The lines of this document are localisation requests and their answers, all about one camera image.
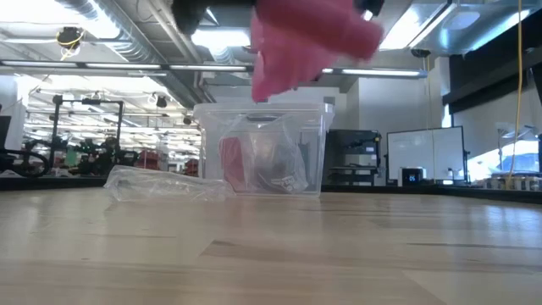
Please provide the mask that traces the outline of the bagged grey bandage roll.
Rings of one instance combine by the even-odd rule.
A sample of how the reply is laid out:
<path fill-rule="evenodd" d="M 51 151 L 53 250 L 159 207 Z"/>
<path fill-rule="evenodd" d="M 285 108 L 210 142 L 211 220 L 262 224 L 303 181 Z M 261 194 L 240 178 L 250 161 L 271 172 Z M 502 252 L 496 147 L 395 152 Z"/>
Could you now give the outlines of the bagged grey bandage roll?
<path fill-rule="evenodd" d="M 257 147 L 251 183 L 268 194 L 299 194 L 308 187 L 306 166 L 296 145 Z"/>

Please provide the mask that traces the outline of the black robot workstation rig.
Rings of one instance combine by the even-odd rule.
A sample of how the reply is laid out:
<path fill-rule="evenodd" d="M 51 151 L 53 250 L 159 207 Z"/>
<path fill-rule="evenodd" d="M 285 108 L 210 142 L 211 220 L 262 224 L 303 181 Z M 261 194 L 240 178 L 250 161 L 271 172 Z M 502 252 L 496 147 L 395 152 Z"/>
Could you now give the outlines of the black robot workstation rig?
<path fill-rule="evenodd" d="M 62 95 L 53 96 L 53 104 L 55 105 L 53 120 L 53 134 L 50 144 L 50 153 L 46 165 L 51 169 L 55 163 L 55 152 L 57 150 L 65 150 L 60 138 L 57 138 L 58 121 L 60 117 L 60 107 L 64 103 L 81 103 L 82 105 L 95 106 L 101 103 L 117 104 L 119 111 L 116 113 L 117 131 L 116 136 L 108 137 L 100 146 L 96 146 L 91 139 L 87 139 L 81 143 L 81 147 L 74 148 L 75 152 L 83 152 L 86 156 L 82 156 L 80 163 L 69 172 L 73 175 L 108 175 L 114 165 L 120 164 L 124 166 L 134 166 L 139 154 L 135 151 L 126 151 L 120 149 L 119 137 L 121 124 L 124 114 L 123 101 L 106 101 L 101 99 L 84 98 L 82 100 L 64 100 Z"/>

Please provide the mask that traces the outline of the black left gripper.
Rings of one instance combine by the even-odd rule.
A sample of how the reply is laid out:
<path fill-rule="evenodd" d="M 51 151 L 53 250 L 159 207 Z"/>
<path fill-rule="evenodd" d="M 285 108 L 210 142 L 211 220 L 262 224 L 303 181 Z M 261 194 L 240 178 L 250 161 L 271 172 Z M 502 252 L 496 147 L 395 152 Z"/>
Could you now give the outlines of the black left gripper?
<path fill-rule="evenodd" d="M 193 35 L 211 4 L 211 0 L 173 0 L 171 12 L 177 29 L 185 35 Z"/>

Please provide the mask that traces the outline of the long ceiling light bar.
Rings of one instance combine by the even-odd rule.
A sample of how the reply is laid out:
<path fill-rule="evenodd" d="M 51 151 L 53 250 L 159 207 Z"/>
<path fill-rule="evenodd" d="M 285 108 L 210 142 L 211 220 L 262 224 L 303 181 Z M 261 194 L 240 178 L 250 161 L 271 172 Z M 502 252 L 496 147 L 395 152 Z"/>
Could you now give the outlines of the long ceiling light bar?
<path fill-rule="evenodd" d="M 325 75 L 351 75 L 357 77 L 381 78 L 426 78 L 427 72 L 421 69 L 346 69 L 326 68 L 322 70 Z"/>

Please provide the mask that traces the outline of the white whiteboard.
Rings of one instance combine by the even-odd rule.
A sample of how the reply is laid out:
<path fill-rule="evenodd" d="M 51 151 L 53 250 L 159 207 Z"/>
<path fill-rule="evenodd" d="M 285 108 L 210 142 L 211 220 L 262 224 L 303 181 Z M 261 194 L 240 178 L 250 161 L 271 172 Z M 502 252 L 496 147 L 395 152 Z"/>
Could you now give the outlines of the white whiteboard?
<path fill-rule="evenodd" d="M 429 180 L 467 180 L 463 128 L 390 132 L 386 179 L 400 179 L 402 168 L 422 168 Z"/>

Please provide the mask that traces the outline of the silver ceiling ventilation duct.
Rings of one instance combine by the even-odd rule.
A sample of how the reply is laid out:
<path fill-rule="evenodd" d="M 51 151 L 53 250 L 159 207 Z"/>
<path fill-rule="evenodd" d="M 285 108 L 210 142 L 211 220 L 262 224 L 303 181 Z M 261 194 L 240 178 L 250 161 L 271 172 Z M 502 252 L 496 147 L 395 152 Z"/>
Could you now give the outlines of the silver ceiling ventilation duct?
<path fill-rule="evenodd" d="M 166 59 L 149 42 L 124 10 L 114 0 L 55 0 L 62 7 L 76 13 L 85 21 L 98 25 L 109 23 L 119 30 L 114 34 L 111 48 L 130 64 L 165 64 Z M 193 77 L 181 77 L 179 73 L 165 72 L 165 76 L 151 76 L 185 108 L 199 103 L 211 103 L 212 98 L 200 87 L 194 85 Z"/>

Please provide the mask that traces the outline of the pink elastic bandage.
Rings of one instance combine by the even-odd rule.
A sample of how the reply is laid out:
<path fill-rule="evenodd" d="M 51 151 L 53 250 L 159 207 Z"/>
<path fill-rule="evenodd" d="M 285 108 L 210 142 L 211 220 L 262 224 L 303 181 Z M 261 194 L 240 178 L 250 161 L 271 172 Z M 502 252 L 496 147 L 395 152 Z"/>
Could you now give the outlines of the pink elastic bandage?
<path fill-rule="evenodd" d="M 369 60 L 382 26 L 365 20 L 353 0 L 257 0 L 251 23 L 257 52 L 252 100 L 259 103 L 318 78 L 340 56 Z"/>

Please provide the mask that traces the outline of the clear plastic zip bag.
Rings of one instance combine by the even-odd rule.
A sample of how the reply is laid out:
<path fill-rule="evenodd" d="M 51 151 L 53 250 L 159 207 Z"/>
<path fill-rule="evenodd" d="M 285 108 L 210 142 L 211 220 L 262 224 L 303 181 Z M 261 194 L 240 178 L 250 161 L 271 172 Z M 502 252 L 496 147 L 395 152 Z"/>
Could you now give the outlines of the clear plastic zip bag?
<path fill-rule="evenodd" d="M 213 202 L 234 197 L 230 183 L 173 172 L 115 165 L 109 172 L 104 188 L 117 201 L 143 202 Z"/>

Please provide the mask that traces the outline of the small device blue display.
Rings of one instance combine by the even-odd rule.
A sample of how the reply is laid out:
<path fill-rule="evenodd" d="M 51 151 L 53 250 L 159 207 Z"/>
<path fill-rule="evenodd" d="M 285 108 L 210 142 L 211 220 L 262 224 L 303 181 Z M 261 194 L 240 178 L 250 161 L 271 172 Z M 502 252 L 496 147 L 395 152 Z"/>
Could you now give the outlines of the small device blue display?
<path fill-rule="evenodd" d="M 422 167 L 401 167 L 399 169 L 398 186 L 417 186 L 426 177 L 426 169 Z"/>

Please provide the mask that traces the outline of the clear plastic storage container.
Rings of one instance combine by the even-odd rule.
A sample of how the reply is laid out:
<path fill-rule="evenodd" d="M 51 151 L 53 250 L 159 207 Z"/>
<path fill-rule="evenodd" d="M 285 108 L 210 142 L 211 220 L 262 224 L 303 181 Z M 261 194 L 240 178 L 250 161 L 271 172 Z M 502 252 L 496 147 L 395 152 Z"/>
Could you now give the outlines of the clear plastic storage container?
<path fill-rule="evenodd" d="M 209 103 L 193 110 L 202 130 L 199 175 L 224 180 L 219 142 L 225 137 L 241 141 L 246 192 L 238 195 L 306 196 L 321 192 L 326 135 L 335 111 L 327 103 Z M 257 147 L 296 144 L 306 166 L 308 187 L 299 194 L 268 194 L 251 183 Z"/>

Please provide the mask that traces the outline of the black equipment cart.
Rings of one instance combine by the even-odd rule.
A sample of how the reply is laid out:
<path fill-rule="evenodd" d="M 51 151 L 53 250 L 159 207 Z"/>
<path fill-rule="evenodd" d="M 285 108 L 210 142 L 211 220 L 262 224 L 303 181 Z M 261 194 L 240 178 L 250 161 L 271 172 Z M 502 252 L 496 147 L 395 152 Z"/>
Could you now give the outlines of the black equipment cart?
<path fill-rule="evenodd" d="M 376 130 L 330 130 L 325 144 L 324 186 L 374 186 L 380 171 Z"/>

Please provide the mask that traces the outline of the black office chair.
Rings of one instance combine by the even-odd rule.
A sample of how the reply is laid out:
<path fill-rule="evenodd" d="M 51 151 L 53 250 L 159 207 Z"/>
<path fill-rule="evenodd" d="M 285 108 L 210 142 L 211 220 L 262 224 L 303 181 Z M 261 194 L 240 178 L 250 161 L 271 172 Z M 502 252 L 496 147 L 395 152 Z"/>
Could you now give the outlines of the black office chair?
<path fill-rule="evenodd" d="M 39 178 L 50 171 L 49 161 L 41 154 L 25 150 L 12 150 L 5 147 L 8 138 L 8 128 L 11 123 L 9 116 L 0 116 L 0 172 L 11 170 L 25 178 Z M 37 158 L 42 166 L 30 163 L 31 158 Z"/>

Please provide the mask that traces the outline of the black aluminium table frame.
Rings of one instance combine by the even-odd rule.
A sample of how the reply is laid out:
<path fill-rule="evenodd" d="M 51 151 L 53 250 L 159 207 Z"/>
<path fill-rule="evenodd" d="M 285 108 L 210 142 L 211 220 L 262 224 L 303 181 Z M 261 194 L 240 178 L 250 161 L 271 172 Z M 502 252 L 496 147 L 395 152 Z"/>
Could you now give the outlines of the black aluminium table frame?
<path fill-rule="evenodd" d="M 75 188 L 103 187 L 104 178 L 66 178 L 41 177 L 27 179 L 19 177 L 0 178 L 0 191 L 34 191 Z M 490 190 L 472 187 L 455 186 L 326 186 L 321 192 L 342 193 L 378 193 L 378 194 L 409 194 L 409 195 L 435 195 L 450 197 L 468 197 L 507 202 L 522 202 L 542 205 L 542 191 L 507 191 Z"/>

